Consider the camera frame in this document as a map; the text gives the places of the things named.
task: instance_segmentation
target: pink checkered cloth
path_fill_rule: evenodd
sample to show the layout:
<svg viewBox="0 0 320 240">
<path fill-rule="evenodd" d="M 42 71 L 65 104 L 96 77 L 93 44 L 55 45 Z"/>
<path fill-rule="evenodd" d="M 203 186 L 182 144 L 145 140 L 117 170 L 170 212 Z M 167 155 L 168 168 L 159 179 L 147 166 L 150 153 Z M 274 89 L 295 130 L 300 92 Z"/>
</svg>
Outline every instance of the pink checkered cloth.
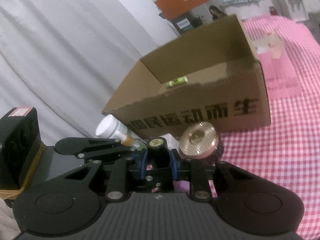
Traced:
<svg viewBox="0 0 320 240">
<path fill-rule="evenodd" d="M 295 68 L 302 94 L 270 100 L 271 125 L 221 135 L 223 160 L 295 192 L 303 239 L 320 238 L 320 46 L 303 24 L 279 16 L 244 23 L 253 40 L 275 30 Z"/>
</svg>

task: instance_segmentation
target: open cardboard box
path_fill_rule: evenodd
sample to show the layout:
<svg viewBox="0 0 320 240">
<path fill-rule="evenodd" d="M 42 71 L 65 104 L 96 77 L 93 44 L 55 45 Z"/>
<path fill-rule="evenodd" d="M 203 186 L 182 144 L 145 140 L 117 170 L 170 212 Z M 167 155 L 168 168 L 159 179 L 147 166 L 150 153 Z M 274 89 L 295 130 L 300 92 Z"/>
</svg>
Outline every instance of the open cardboard box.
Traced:
<svg viewBox="0 0 320 240">
<path fill-rule="evenodd" d="M 167 89 L 165 83 L 187 76 Z M 241 20 L 224 17 L 141 58 L 102 113 L 112 114 L 141 138 L 178 138 L 194 122 L 218 132 L 270 124 L 261 64 Z"/>
</svg>

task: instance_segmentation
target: ribbed black plate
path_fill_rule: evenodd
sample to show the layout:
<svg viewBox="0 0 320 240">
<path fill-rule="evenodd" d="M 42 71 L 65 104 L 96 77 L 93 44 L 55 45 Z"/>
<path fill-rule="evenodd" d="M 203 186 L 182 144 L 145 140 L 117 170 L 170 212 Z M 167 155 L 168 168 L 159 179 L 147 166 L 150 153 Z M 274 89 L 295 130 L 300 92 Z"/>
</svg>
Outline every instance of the ribbed black plate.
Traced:
<svg viewBox="0 0 320 240">
<path fill-rule="evenodd" d="M 132 193 L 129 200 L 106 206 L 83 231 L 63 237 L 23 233 L 17 240 L 301 240 L 294 232 L 254 236 L 225 223 L 207 203 L 185 193 Z"/>
</svg>

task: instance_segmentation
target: box flap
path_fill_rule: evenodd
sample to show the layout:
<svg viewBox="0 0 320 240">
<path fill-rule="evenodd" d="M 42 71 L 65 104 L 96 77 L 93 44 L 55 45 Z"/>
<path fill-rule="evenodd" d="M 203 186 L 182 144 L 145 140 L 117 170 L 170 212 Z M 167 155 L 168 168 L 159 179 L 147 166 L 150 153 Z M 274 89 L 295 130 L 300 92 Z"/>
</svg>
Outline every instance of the box flap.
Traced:
<svg viewBox="0 0 320 240">
<path fill-rule="evenodd" d="M 242 57 L 258 55 L 236 15 L 183 34 L 141 62 L 161 82 Z"/>
<path fill-rule="evenodd" d="M 152 97 L 158 93 L 160 87 L 161 83 L 141 61 L 138 61 L 121 82 L 102 112 L 107 113 L 143 98 Z"/>
</svg>

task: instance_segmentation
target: gold bottle cap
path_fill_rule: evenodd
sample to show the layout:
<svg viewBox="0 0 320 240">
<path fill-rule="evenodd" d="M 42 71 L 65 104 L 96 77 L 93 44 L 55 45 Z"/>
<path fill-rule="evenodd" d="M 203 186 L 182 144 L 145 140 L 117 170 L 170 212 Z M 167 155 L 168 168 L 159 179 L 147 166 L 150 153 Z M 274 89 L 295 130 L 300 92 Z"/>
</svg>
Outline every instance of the gold bottle cap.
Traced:
<svg viewBox="0 0 320 240">
<path fill-rule="evenodd" d="M 203 159 L 218 147 L 219 135 L 209 122 L 190 126 L 181 136 L 179 146 L 182 153 L 192 159 Z"/>
</svg>

